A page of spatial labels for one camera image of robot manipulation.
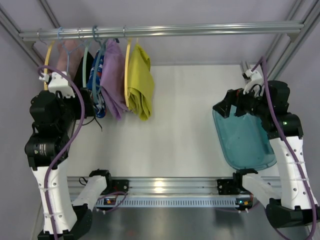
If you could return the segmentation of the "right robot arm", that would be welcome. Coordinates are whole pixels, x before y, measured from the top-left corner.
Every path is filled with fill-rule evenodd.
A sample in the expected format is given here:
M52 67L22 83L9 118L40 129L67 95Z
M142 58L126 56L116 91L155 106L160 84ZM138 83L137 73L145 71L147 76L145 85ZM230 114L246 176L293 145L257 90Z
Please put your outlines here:
M288 112L290 89L285 82L268 81L262 96L243 88L230 89L212 109L223 118L245 114L262 121L275 154L281 183L281 195L265 183L252 168L234 173L239 187L249 191L264 206L267 219L275 229L312 225L320 220L320 207L313 196L303 157L303 130L299 117Z

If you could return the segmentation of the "yellow trousers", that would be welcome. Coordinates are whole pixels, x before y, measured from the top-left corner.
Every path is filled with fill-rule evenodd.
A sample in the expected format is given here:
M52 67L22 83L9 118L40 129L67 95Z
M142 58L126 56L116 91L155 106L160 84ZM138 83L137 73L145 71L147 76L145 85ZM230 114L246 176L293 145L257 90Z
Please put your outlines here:
M153 111L155 82L151 74L150 57L138 43L129 59L127 90L128 109L140 120L147 121Z

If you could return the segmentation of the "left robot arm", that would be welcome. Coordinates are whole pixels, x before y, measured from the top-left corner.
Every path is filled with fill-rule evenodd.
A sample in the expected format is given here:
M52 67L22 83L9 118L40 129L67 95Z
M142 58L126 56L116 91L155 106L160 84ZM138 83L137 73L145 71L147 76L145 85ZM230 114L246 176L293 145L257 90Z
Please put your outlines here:
M32 135L24 151L42 201L44 226L39 240L83 237L91 228L98 198L112 189L111 173L97 169L89 174L78 197L70 197L67 159L71 142L80 131L75 123L86 116L86 97L84 89L70 98L60 91L42 90L31 100Z

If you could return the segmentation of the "yellow hanger with trousers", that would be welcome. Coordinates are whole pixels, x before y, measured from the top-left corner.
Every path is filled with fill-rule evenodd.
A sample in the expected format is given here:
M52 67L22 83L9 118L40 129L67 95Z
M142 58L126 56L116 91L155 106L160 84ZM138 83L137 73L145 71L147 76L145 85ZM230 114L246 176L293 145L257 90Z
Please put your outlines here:
M124 63L124 99L126 107L128 108L128 111L131 112L129 108L129 91L128 91L128 73L129 73L129 62L130 62L130 54L131 54L131 46L132 46L132 40L133 38L127 38L126 37L126 26L123 27L123 36L127 40L127 46L126 46L126 53L125 53L125 63Z

